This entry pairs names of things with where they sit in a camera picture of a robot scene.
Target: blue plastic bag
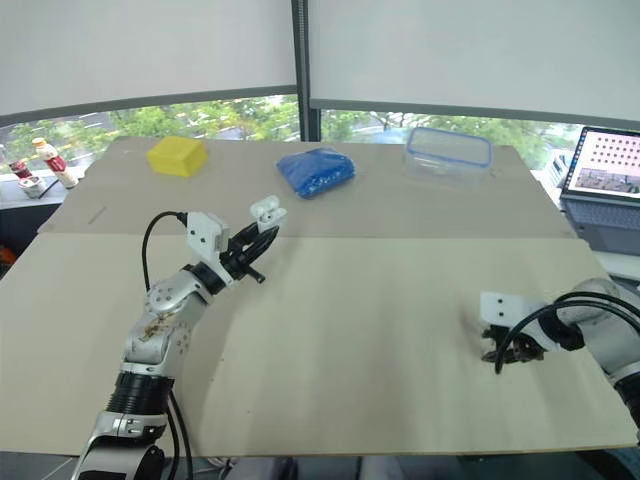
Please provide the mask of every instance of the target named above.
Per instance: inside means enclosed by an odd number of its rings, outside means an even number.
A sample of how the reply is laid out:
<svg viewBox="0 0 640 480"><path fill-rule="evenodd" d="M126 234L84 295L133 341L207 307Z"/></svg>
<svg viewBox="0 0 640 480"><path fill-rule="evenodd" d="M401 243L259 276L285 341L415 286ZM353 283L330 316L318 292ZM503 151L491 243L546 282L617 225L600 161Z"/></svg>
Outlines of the blue plastic bag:
<svg viewBox="0 0 640 480"><path fill-rule="evenodd" d="M282 157L278 169L302 198L325 192L356 174L353 161L333 148L316 148Z"/></svg>

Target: yellow sponge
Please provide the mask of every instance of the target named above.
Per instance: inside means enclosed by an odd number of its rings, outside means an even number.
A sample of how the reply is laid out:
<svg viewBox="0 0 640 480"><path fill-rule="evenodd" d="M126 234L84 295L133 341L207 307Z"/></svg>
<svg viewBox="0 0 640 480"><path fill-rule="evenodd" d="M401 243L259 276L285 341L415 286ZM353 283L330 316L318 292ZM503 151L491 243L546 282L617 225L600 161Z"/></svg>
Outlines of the yellow sponge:
<svg viewBox="0 0 640 480"><path fill-rule="evenodd" d="M190 177L207 160L202 140L164 137L147 152L151 168L158 173Z"/></svg>

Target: blue container lid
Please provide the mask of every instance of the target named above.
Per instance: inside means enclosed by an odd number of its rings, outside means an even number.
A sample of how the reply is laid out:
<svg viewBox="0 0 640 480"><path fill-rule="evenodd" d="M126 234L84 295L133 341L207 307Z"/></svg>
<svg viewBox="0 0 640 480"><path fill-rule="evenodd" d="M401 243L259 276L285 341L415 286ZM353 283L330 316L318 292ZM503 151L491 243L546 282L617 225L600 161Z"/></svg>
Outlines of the blue container lid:
<svg viewBox="0 0 640 480"><path fill-rule="evenodd" d="M419 159L435 158L476 168L488 168L493 159L491 142L486 138L434 128L414 128L405 148Z"/></svg>

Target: clear plastic container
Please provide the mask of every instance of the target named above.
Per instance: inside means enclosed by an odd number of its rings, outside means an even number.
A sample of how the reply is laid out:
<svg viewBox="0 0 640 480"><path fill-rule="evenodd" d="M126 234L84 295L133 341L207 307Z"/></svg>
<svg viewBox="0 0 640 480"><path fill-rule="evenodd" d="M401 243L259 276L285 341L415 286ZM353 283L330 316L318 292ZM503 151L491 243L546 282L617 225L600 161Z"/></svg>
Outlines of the clear plastic container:
<svg viewBox="0 0 640 480"><path fill-rule="evenodd" d="M486 138L433 128L414 128L405 146L410 175L451 185L477 185L492 160Z"/></svg>

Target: window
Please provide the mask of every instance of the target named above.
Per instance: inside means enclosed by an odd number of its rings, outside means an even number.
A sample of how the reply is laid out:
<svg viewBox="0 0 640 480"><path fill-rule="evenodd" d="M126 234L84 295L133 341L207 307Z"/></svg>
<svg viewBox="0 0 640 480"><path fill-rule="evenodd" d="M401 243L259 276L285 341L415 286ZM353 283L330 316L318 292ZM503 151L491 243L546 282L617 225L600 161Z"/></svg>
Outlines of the window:
<svg viewBox="0 0 640 480"><path fill-rule="evenodd" d="M90 113L2 127L0 143L10 160L23 159L32 172L48 176L34 138L45 138L72 169L84 171L118 135L297 141L298 102L295 95L273 95ZM0 180L17 179L0 164Z"/></svg>
<svg viewBox="0 0 640 480"><path fill-rule="evenodd" d="M495 145L513 145L531 170L544 169L558 150L573 151L582 129L582 125L501 118L322 111L322 140L327 142L404 143L414 127L467 133Z"/></svg>

